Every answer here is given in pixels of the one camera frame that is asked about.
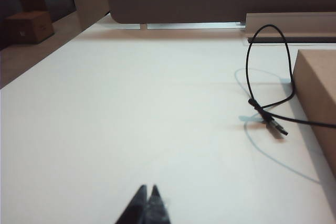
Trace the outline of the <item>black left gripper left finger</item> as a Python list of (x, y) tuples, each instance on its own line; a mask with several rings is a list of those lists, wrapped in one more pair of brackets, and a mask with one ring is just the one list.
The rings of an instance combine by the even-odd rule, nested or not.
[(141, 185), (136, 191), (116, 224), (141, 224), (144, 223), (147, 204), (147, 186)]

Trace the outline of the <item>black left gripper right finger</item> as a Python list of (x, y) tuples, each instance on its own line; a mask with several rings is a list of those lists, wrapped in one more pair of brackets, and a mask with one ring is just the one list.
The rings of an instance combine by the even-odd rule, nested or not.
[(157, 185), (153, 186), (146, 205), (146, 223), (171, 223)]

